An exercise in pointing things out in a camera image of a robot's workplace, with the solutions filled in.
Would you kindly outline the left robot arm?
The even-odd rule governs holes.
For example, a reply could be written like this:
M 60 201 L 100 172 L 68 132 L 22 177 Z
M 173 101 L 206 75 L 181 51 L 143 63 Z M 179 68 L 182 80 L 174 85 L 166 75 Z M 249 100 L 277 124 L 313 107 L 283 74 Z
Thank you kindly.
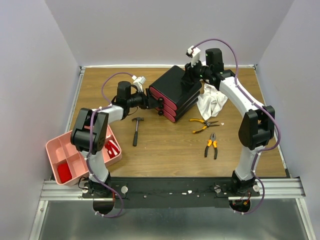
M 88 190 L 99 197 L 107 197 L 111 192 L 110 173 L 105 165 L 102 148 L 105 145 L 108 124 L 125 119 L 130 108 L 143 110 L 160 108 L 164 105 L 162 97 L 152 96 L 150 89 L 138 91 L 138 87 L 129 81 L 120 81 L 116 96 L 106 107 L 97 109 L 81 108 L 73 127 L 70 142 L 84 157 L 87 165 Z

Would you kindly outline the pink top drawer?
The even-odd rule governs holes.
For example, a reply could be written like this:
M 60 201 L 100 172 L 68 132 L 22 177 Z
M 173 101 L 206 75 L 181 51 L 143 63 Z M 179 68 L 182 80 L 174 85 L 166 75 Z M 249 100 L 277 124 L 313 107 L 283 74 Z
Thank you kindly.
M 171 109 L 173 110 L 177 110 L 178 107 L 176 106 L 176 104 L 171 101 L 168 97 L 166 97 L 165 95 L 163 95 L 162 93 L 160 93 L 158 90 L 156 90 L 154 87 L 149 87 L 149 90 L 150 92 L 152 93 L 152 95 L 159 99 L 159 98 L 162 98 L 163 99 L 163 102 L 168 106 L 170 107 Z

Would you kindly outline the black drawer cabinet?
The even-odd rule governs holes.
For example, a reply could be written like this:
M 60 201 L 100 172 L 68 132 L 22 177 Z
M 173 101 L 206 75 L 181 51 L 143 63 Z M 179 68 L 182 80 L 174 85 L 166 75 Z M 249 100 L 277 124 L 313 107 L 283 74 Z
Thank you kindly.
M 155 88 L 176 104 L 177 116 L 175 118 L 177 121 L 197 103 L 203 86 L 198 81 L 192 88 L 183 88 L 181 79 L 184 74 L 185 71 L 182 68 L 174 65 L 149 85 L 149 87 Z

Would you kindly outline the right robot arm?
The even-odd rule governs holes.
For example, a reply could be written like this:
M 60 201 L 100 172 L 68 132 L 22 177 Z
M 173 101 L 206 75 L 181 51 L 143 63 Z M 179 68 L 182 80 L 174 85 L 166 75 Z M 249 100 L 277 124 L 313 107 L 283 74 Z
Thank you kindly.
M 257 101 L 243 88 L 236 74 L 224 68 L 222 51 L 219 48 L 206 50 L 206 64 L 200 61 L 200 53 L 200 49 L 195 46 L 186 51 L 191 61 L 185 65 L 183 78 L 190 84 L 203 80 L 214 86 L 233 103 L 242 116 L 238 131 L 242 151 L 230 183 L 230 191 L 241 196 L 253 188 L 260 155 L 274 137 L 275 109 Z

